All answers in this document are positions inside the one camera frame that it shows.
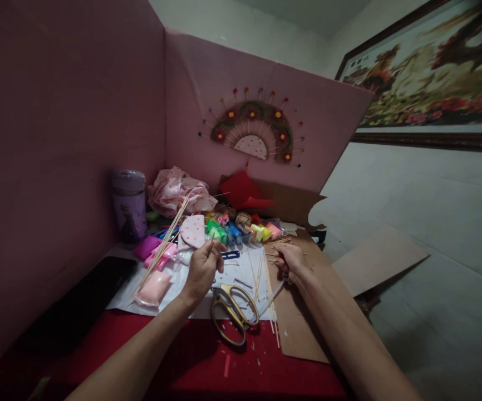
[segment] pink cardboard partition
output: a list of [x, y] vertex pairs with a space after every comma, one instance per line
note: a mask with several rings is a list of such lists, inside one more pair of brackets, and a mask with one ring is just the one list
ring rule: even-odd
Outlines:
[[165, 165], [146, 0], [0, 1], [0, 356], [117, 241], [110, 172]]
[[[371, 103], [373, 93], [322, 78], [263, 58], [223, 47], [193, 36], [166, 30], [166, 163], [176, 165], [216, 190], [221, 175], [242, 169], [249, 160], [253, 178], [320, 192]], [[223, 96], [231, 107], [233, 89], [244, 100], [268, 101], [271, 91], [277, 108], [284, 107], [296, 142], [288, 165], [260, 160], [211, 141], [212, 125], [225, 111]]]

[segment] red tablecloth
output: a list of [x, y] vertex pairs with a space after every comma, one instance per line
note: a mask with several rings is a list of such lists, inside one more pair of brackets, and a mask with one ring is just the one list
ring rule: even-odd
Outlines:
[[[83, 343], [62, 358], [11, 349], [0, 361], [0, 399], [27, 399], [45, 376], [51, 380], [43, 399], [63, 399], [150, 320], [147, 316], [105, 311]], [[224, 326], [227, 333], [235, 331], [228, 321]], [[212, 321], [188, 320], [145, 399], [159, 395], [176, 399], [346, 397], [329, 365], [284, 356], [268, 321], [247, 334], [246, 348], [231, 348], [219, 339]], [[227, 355], [230, 364], [225, 377]]]

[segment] fan decoration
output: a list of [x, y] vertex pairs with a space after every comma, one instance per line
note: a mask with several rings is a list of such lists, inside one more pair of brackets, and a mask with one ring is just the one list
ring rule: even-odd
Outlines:
[[[249, 88], [244, 88], [244, 99], [239, 101], [238, 90], [234, 88], [235, 103], [229, 105], [223, 97], [220, 102], [224, 112], [217, 114], [210, 107], [209, 112], [217, 121], [215, 124], [203, 120], [212, 131], [209, 136], [198, 133], [199, 136], [222, 143], [229, 148], [242, 151], [261, 160], [274, 159], [277, 163], [289, 164], [293, 154], [304, 152], [304, 149], [293, 149], [293, 144], [304, 141], [302, 136], [293, 140], [293, 129], [284, 114], [284, 108], [289, 99], [286, 97], [280, 107], [273, 105], [276, 93], [272, 91], [268, 102], [262, 100], [263, 88], [258, 90], [257, 100], [249, 100]], [[300, 121], [294, 127], [303, 126]]]

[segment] blue clip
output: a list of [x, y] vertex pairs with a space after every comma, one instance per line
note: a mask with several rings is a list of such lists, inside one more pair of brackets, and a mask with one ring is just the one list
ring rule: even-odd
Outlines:
[[237, 259], [241, 254], [239, 251], [223, 252], [220, 254], [224, 260]]

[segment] picture frame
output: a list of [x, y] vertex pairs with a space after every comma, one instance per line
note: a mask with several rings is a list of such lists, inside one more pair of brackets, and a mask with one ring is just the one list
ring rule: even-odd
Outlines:
[[428, 1], [345, 54], [335, 79], [377, 94], [352, 142], [482, 151], [482, 3]]

